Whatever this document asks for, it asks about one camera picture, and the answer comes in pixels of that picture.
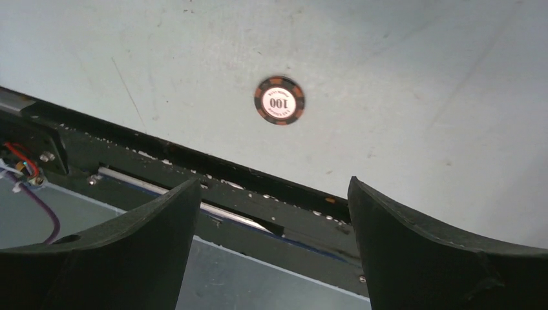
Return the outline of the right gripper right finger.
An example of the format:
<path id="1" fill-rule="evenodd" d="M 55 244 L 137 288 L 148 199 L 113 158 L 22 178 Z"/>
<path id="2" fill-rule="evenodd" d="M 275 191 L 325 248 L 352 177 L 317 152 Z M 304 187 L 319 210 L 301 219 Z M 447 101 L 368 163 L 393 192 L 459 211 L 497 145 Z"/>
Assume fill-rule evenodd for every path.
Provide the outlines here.
<path id="1" fill-rule="evenodd" d="M 464 231 L 348 187 L 372 309 L 546 309 L 547 250 Z"/>

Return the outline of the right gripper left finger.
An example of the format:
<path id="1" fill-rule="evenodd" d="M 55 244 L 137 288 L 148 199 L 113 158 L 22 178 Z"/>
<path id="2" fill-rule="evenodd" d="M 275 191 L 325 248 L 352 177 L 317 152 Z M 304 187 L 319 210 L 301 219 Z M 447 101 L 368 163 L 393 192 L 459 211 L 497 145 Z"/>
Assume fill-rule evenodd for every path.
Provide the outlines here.
<path id="1" fill-rule="evenodd" d="M 200 210 L 189 180 L 50 245 L 1 251 L 2 309 L 174 309 Z"/>

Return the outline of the brown 100 poker chip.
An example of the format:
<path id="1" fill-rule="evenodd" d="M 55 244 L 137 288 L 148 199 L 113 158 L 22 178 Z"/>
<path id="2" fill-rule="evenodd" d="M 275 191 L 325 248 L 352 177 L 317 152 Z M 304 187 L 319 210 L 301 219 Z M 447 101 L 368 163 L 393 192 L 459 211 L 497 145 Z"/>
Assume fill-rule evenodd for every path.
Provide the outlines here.
<path id="1" fill-rule="evenodd" d="M 290 125 L 303 115 L 306 99 L 301 86 L 286 76 L 271 76 L 255 89 L 254 104 L 259 115 L 274 125 Z"/>

